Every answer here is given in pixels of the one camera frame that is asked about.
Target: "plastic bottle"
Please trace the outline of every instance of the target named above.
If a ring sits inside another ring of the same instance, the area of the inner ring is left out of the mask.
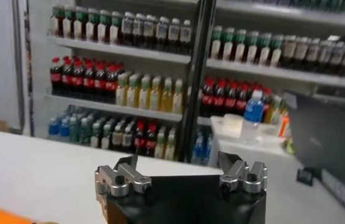
[[[181,114],[183,111],[183,94],[182,94],[183,81],[181,79],[175,82],[175,93],[173,94],[172,112]]]
[[[141,79],[141,90],[139,94],[139,108],[149,109],[150,104],[150,76],[145,75]]]
[[[164,89],[161,95],[161,111],[171,112],[172,110],[172,79],[166,78]]]
[[[257,129],[262,120],[264,104],[261,98],[262,92],[260,90],[253,91],[252,98],[245,107],[240,138],[249,144],[255,143]]]
[[[160,102],[161,102],[161,77],[155,77],[152,80],[152,89],[150,91],[150,105],[149,109],[151,110],[160,110]]]

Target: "yellow juice bottle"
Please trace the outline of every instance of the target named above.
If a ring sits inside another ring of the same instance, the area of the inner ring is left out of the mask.
[[[172,110],[172,79],[166,78],[164,82],[164,89],[161,95],[161,111],[171,112]]]

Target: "juice bottle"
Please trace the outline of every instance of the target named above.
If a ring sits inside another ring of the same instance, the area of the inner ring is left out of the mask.
[[[161,77],[155,77],[152,80],[152,89],[150,91],[150,105],[149,109],[159,110],[161,101],[161,88],[160,88]]]
[[[172,79],[166,78],[164,89],[161,95],[161,111],[171,112],[172,110]]]
[[[173,95],[172,112],[181,114],[183,110],[183,94],[182,94],[183,81],[178,79],[175,83],[175,93]]]
[[[145,75],[141,79],[141,90],[139,96],[139,108],[141,109],[149,109],[150,104],[150,76]]]

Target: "white counter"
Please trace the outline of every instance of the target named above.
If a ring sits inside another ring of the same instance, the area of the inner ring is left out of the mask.
[[[40,221],[105,223],[95,199],[94,171],[123,153],[0,133],[0,208]],[[345,223],[345,210],[315,182],[295,182],[295,160],[269,157],[267,224]],[[208,167],[140,157],[144,175],[220,174]]]

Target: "bottle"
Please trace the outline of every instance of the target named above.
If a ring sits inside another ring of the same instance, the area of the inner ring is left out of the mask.
[[[61,93],[61,65],[60,59],[55,57],[52,59],[51,72],[51,84],[52,84],[52,93],[60,94]]]
[[[141,90],[139,95],[139,108],[148,110],[150,104],[150,76],[145,75],[141,79]]]
[[[178,53],[180,35],[180,20],[172,19],[171,26],[168,31],[167,52]]]
[[[99,11],[88,9],[88,22],[86,23],[86,40],[97,41],[99,25]]]
[[[158,51],[164,51],[166,49],[169,23],[169,19],[162,16],[156,26],[156,50]]]
[[[161,95],[161,111],[171,112],[172,110],[172,79],[166,78],[164,89]]]
[[[103,64],[97,64],[97,71],[95,73],[95,94],[96,99],[105,100],[107,93],[106,93],[106,71]]]
[[[92,148],[99,148],[100,145],[100,123],[95,122],[92,125],[92,136],[90,140],[90,146]]]
[[[67,39],[74,38],[75,7],[66,5],[64,8],[63,36]]]
[[[133,21],[133,45],[142,47],[144,45],[144,21],[143,14],[137,13],[136,19]]]
[[[272,34],[263,33],[260,38],[260,46],[256,53],[256,60],[259,65],[267,65],[268,55],[270,54],[270,41]]]
[[[237,83],[231,82],[229,84],[228,92],[225,98],[225,113],[236,114],[235,103],[237,101]]]
[[[144,21],[144,48],[154,49],[156,45],[157,19],[152,15],[147,15]]]
[[[261,91],[253,91],[252,98],[248,101],[245,107],[240,138],[249,144],[255,143],[257,129],[262,120],[264,105],[261,98]]]
[[[233,36],[234,28],[228,27],[223,35],[223,52],[222,60],[230,61],[232,60],[232,48],[233,48]]]
[[[85,78],[83,79],[83,93],[86,98],[92,99],[95,87],[95,70],[92,63],[86,64]]]
[[[223,116],[224,115],[224,101],[225,101],[225,87],[226,83],[224,80],[218,81],[215,86],[214,100],[212,115]]]
[[[76,20],[74,21],[74,37],[76,40],[84,40],[86,38],[86,13],[87,9],[76,7]]]
[[[63,36],[64,6],[56,5],[51,16],[51,35],[55,37]]]
[[[126,106],[127,105],[127,94],[128,94],[128,73],[118,75],[118,85],[116,90],[116,105]]]
[[[173,161],[175,155],[175,129],[171,128],[168,134],[166,153],[164,159]]]
[[[175,114],[182,114],[183,112],[183,81],[177,79],[175,82],[175,93],[173,94],[172,112]]]
[[[268,55],[269,65],[271,67],[278,67],[279,60],[282,55],[283,35],[274,35],[270,43],[270,54]]]
[[[49,122],[49,128],[48,129],[49,129],[49,131],[48,131],[48,137],[47,138],[49,140],[57,141],[59,128],[58,128],[57,119],[55,117],[51,118],[51,121]]]
[[[200,114],[202,117],[210,117],[213,106],[213,87],[214,81],[212,79],[205,79],[201,94],[201,108]]]
[[[138,90],[138,78],[140,74],[133,74],[129,77],[129,88],[128,88],[128,107],[138,108],[139,90]]]
[[[152,89],[150,92],[150,105],[149,109],[151,110],[160,110],[161,103],[161,77],[157,76],[152,80]]]
[[[244,115],[244,111],[245,111],[245,106],[246,106],[246,101],[248,98],[248,85],[243,84],[240,94],[237,97],[236,103],[235,103],[235,110],[236,113],[240,116]]]
[[[110,149],[110,138],[111,138],[111,123],[107,122],[103,126],[103,138],[100,141],[100,148],[104,150]]]
[[[183,22],[183,26],[180,28],[180,46],[179,46],[179,53],[184,55],[191,54],[191,22],[190,20],[186,19]]]
[[[110,25],[111,25],[111,13],[106,10],[100,11],[100,22],[98,25],[98,42],[109,43],[110,42]]]
[[[165,144],[165,136],[166,136],[166,131],[163,128],[159,129],[158,133],[158,140],[155,148],[155,158],[163,159],[164,157],[164,150],[166,147]]]
[[[112,12],[110,26],[110,44],[121,44],[122,39],[122,15],[119,12]]]
[[[234,61],[241,62],[243,60],[243,55],[245,51],[245,35],[246,30],[238,30],[235,36],[235,53],[234,53]]]
[[[209,58],[220,59],[221,34],[222,26],[216,26],[213,28],[213,32],[211,34]]]

